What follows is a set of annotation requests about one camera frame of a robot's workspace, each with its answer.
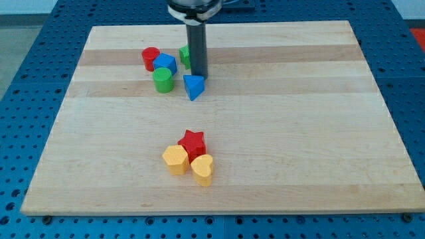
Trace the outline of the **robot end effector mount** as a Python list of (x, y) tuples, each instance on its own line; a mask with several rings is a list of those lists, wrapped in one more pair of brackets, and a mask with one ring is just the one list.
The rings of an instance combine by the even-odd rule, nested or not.
[(222, 6), (223, 0), (167, 0), (169, 14), (189, 26), (207, 22)]

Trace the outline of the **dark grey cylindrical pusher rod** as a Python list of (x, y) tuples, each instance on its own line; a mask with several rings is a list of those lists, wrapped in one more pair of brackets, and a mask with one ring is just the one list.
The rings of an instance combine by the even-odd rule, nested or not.
[(204, 23), (186, 26), (191, 74), (208, 78), (207, 34)]

